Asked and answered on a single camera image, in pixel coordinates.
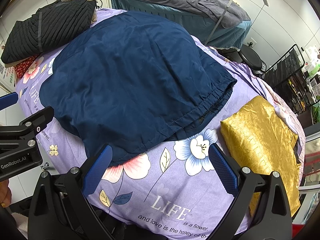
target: yellow cloth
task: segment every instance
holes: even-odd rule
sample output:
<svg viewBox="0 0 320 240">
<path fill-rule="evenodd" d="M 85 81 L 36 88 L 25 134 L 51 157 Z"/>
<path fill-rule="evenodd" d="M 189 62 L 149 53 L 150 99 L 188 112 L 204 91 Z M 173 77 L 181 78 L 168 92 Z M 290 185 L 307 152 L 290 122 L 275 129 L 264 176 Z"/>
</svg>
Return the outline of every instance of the yellow cloth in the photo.
<svg viewBox="0 0 320 240">
<path fill-rule="evenodd" d="M 300 164 L 293 152 L 298 135 L 276 115 L 274 107 L 256 96 L 221 122 L 221 133 L 231 156 L 241 167 L 266 175 L 272 171 L 280 173 L 293 216 L 300 207 Z M 255 193 L 250 203 L 251 215 L 258 200 L 259 193 Z"/>
</svg>

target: wall outlet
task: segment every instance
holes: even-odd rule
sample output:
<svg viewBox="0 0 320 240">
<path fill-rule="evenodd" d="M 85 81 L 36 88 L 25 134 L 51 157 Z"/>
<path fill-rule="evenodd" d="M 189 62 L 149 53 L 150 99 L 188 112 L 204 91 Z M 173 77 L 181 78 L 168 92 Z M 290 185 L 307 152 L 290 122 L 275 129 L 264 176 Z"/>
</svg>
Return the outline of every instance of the wall outlet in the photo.
<svg viewBox="0 0 320 240">
<path fill-rule="evenodd" d="M 253 48 L 257 44 L 256 41 L 253 38 L 250 38 L 249 41 L 247 42 L 248 46 L 249 46 L 250 42 L 252 42 L 251 48 Z"/>
</svg>

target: white lamp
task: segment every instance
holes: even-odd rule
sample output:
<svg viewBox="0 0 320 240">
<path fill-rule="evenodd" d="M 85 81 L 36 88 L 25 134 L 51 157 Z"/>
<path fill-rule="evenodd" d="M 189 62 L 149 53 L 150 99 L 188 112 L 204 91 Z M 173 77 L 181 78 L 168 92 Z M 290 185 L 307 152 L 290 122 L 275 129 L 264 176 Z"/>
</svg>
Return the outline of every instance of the white lamp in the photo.
<svg viewBox="0 0 320 240">
<path fill-rule="evenodd" d="M 223 13 L 221 14 L 217 24 L 215 25 L 215 27 L 213 28 L 212 32 L 210 33 L 208 39 L 206 40 L 205 44 L 204 45 L 207 45 L 207 43 L 209 42 L 209 39 L 212 37 L 213 33 L 215 32 L 215 30 L 217 29 L 219 23 L 221 22 L 222 18 L 224 17 L 224 15 L 226 14 L 226 12 L 228 11 L 231 3 L 232 3 L 233 0 L 230 0 L 230 2 L 228 3 L 228 5 L 226 6 L 225 10 L 223 11 Z M 264 4 L 266 6 L 269 6 L 269 3 L 268 3 L 268 0 L 263 0 Z"/>
</svg>

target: white flower print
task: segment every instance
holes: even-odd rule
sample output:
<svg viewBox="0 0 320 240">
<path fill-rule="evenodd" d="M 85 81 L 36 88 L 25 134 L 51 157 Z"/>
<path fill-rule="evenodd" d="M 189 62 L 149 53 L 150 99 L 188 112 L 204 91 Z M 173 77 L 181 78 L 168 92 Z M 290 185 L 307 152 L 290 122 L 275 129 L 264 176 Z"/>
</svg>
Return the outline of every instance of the white flower print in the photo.
<svg viewBox="0 0 320 240">
<path fill-rule="evenodd" d="M 48 65 L 48 68 L 49 68 L 48 75 L 51 75 L 51 74 L 53 73 L 53 71 L 52 71 L 52 65 L 53 65 L 54 59 L 55 59 L 55 57 L 54 57 L 52 60 L 50 60 L 50 62 L 49 62 L 49 65 Z"/>
<path fill-rule="evenodd" d="M 209 146 L 217 143 L 217 130 L 206 129 L 187 139 L 176 141 L 173 149 L 177 159 L 184 161 L 186 172 L 189 176 L 198 174 L 202 168 L 213 171 L 214 167 L 209 160 Z"/>
<path fill-rule="evenodd" d="M 50 152 L 49 152 L 49 154 L 51 155 L 51 156 L 53 156 L 53 155 L 55 155 L 55 156 L 57 156 L 59 153 L 58 153 L 58 146 L 57 145 L 50 145 L 49 146 L 49 149 L 51 150 Z"/>
</svg>

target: black quilted jacket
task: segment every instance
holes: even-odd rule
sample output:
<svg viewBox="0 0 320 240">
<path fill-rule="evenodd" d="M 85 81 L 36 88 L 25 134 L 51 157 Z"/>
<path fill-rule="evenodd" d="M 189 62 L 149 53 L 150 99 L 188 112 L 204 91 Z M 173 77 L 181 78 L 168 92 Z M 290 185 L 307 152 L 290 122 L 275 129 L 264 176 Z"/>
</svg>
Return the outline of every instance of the black quilted jacket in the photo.
<svg viewBox="0 0 320 240">
<path fill-rule="evenodd" d="M 95 0 L 57 0 L 16 21 L 1 60 L 12 63 L 68 43 L 90 27 L 95 7 Z"/>
</svg>

